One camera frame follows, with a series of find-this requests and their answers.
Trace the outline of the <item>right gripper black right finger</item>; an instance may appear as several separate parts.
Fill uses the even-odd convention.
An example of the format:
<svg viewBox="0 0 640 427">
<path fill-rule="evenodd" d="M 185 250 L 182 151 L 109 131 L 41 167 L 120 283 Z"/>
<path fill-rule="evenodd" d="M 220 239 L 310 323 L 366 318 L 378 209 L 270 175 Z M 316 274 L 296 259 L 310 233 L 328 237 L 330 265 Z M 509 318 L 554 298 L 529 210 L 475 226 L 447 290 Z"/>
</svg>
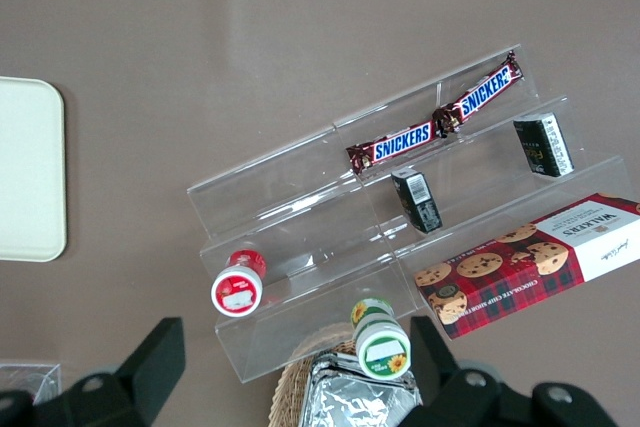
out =
<svg viewBox="0 0 640 427">
<path fill-rule="evenodd" d="M 410 321 L 411 371 L 422 404 L 402 426 L 526 426 L 528 399 L 486 370 L 462 367 L 429 317 Z"/>
</svg>

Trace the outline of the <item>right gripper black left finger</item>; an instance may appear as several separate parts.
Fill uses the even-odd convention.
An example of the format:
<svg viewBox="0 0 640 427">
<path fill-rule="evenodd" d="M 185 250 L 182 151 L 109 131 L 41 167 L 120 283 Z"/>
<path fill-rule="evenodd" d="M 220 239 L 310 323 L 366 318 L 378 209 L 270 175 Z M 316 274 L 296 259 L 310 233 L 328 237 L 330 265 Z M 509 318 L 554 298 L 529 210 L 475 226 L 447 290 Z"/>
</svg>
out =
<svg viewBox="0 0 640 427">
<path fill-rule="evenodd" d="M 186 364 L 183 320 L 164 318 L 113 372 L 88 375 L 34 410 L 36 426 L 150 426 Z"/>
</svg>

